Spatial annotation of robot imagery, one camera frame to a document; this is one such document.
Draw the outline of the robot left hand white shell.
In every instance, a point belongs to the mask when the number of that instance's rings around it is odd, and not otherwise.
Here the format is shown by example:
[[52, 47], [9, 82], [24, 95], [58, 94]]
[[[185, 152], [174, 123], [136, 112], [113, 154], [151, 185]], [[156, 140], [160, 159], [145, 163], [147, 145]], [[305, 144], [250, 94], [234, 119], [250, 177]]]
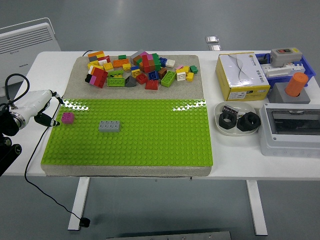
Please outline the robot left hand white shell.
[[52, 90], [30, 91], [22, 98], [22, 102], [18, 100], [15, 107], [11, 107], [9, 110], [18, 129], [23, 129], [32, 117], [45, 127], [59, 126], [58, 121], [44, 113], [50, 106], [52, 97], [58, 99], [60, 104], [64, 103], [60, 95]]

